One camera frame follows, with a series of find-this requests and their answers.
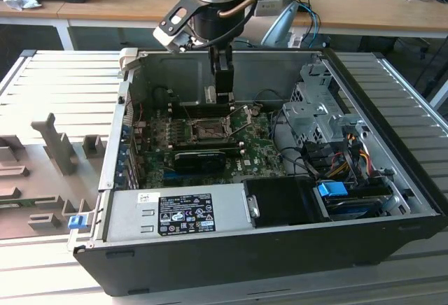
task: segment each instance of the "blue tab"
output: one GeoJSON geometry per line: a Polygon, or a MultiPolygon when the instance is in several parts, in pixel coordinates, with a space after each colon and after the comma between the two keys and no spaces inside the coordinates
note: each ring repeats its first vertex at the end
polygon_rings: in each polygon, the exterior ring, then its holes
{"type": "Polygon", "coordinates": [[[69,229],[87,228],[86,215],[73,215],[69,219],[69,229]]]}
{"type": "Polygon", "coordinates": [[[321,197],[338,197],[349,195],[344,183],[340,181],[326,181],[321,183],[318,187],[321,197]]]}

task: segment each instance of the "white table leg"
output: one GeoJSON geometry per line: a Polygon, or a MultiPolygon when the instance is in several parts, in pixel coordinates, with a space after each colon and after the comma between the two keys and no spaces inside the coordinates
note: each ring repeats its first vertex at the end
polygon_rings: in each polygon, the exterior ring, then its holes
{"type": "Polygon", "coordinates": [[[448,99],[448,80],[445,81],[445,84],[439,91],[434,95],[433,99],[430,101],[430,105],[438,110],[441,105],[448,99]]]}
{"type": "Polygon", "coordinates": [[[64,50],[77,50],[76,41],[74,40],[69,23],[66,20],[58,20],[54,26],[59,34],[64,50]]]}

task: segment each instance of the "white paper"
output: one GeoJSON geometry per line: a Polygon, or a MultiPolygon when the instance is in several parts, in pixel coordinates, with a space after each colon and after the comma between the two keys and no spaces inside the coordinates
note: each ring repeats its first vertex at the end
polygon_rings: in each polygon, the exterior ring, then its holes
{"type": "Polygon", "coordinates": [[[37,0],[3,0],[12,9],[22,11],[23,9],[38,8],[42,6],[37,0]]]}

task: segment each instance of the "warning label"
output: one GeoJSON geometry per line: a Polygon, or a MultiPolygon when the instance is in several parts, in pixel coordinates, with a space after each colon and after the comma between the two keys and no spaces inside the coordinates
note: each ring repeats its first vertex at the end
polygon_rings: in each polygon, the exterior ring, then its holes
{"type": "Polygon", "coordinates": [[[211,194],[159,198],[159,229],[162,236],[214,232],[211,194]]]}

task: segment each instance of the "black plastic cover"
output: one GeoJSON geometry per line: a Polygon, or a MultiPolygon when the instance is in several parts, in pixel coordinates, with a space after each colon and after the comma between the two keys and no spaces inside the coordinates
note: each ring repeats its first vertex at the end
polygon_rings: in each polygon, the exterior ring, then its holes
{"type": "Polygon", "coordinates": [[[260,217],[255,227],[293,226],[325,219],[309,178],[278,177],[244,181],[248,196],[254,196],[260,217]]]}

